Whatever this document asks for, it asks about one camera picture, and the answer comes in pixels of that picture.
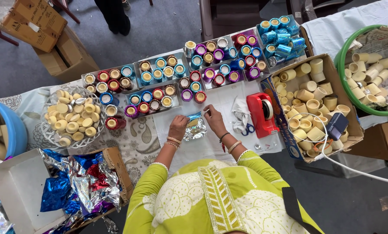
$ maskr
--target black bag strap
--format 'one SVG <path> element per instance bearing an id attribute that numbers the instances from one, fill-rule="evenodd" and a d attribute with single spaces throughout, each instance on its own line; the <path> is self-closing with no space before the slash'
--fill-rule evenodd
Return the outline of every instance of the black bag strap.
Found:
<path id="1" fill-rule="evenodd" d="M 286 213 L 303 226 L 310 234 L 322 234 L 314 226 L 302 220 L 301 212 L 299 210 L 297 196 L 293 187 L 283 187 L 282 194 L 284 196 L 284 204 Z"/>

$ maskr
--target scissors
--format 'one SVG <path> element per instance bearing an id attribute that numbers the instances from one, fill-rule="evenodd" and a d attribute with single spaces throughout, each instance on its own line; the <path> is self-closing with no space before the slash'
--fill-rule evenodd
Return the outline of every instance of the scissors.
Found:
<path id="1" fill-rule="evenodd" d="M 255 132 L 255 127 L 253 127 L 253 125 L 247 123 L 246 124 L 246 129 L 243 130 L 243 132 L 242 132 L 242 135 L 247 136 L 247 135 L 249 135 L 249 133 L 254 133 Z"/>

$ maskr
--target white cable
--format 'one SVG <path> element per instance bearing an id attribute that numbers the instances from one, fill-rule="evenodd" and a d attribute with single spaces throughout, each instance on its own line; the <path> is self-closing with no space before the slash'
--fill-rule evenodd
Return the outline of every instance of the white cable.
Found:
<path id="1" fill-rule="evenodd" d="M 299 113 L 299 114 L 310 114 L 310 115 L 318 118 L 320 120 L 320 122 L 322 123 L 322 120 L 318 116 L 316 116 L 315 114 L 311 114 L 311 113 Z M 334 161 L 333 159 L 327 157 L 326 154 L 324 153 L 324 148 L 326 147 L 326 144 L 327 144 L 327 137 L 328 137 L 328 135 L 327 135 L 327 128 L 326 128 L 326 126 L 323 125 L 323 127 L 324 127 L 324 132 L 326 134 L 324 139 L 322 139 L 321 141 L 309 141 L 309 142 L 313 142 L 313 143 L 319 143 L 319 142 L 324 141 L 324 144 L 323 144 L 323 147 L 322 147 L 322 150 L 321 150 L 321 154 L 316 156 L 314 158 L 315 160 L 318 160 L 318 159 L 321 159 L 321 158 L 326 158 L 326 159 L 332 161 L 333 163 L 339 165 L 340 167 L 346 168 L 349 171 L 352 171 L 352 172 L 355 172 L 355 173 L 358 173 L 358 174 L 361 174 L 361 175 L 364 175 L 364 176 L 367 176 L 367 177 L 370 177 L 370 178 L 373 178 L 373 179 L 378 179 L 378 180 L 381 180 L 381 181 L 384 181 L 384 182 L 388 182 L 388 179 L 386 179 L 386 178 L 382 178 L 382 177 L 379 177 L 379 176 L 371 175 L 371 174 L 368 174 L 368 173 L 365 173 L 365 172 L 360 172 L 358 170 L 355 170 L 353 168 L 347 167 L 347 166 L 345 166 L 345 165 L 343 165 L 343 164 L 341 164 L 341 163 L 339 163 L 337 161 Z M 291 132 L 291 134 L 294 137 L 299 138 L 299 137 L 295 136 L 294 133 L 292 133 L 291 129 L 289 128 L 289 120 L 288 120 L 288 130 Z"/>

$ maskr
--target green kurta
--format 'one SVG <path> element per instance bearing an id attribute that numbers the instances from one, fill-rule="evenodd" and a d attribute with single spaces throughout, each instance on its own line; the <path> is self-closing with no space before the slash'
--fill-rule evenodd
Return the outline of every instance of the green kurta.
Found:
<path id="1" fill-rule="evenodd" d="M 142 175 L 130 199 L 124 234 L 307 233 L 285 212 L 282 187 L 289 185 L 250 150 L 238 164 L 202 159 L 167 176 L 160 163 Z M 303 221 L 320 230 L 301 205 L 300 211 Z"/>

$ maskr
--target gold bangle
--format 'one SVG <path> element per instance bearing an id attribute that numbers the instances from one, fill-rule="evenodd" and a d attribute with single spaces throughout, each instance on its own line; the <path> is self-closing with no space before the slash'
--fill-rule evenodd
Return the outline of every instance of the gold bangle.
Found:
<path id="1" fill-rule="evenodd" d="M 231 154 L 231 151 L 238 145 L 242 144 L 242 141 L 236 141 L 236 143 L 234 143 L 230 149 L 228 149 L 228 153 Z"/>
<path id="2" fill-rule="evenodd" d="M 178 150 L 178 147 L 174 144 L 174 143 L 171 143 L 171 142 L 165 142 L 164 145 L 173 145 L 175 147 L 175 150 Z"/>
<path id="3" fill-rule="evenodd" d="M 170 137 L 170 136 L 167 136 L 166 139 L 167 139 L 167 140 L 174 141 L 175 143 L 181 145 L 181 141 L 179 141 L 179 140 L 177 140 L 177 139 L 175 139 L 175 138 L 172 138 L 172 137 Z"/>

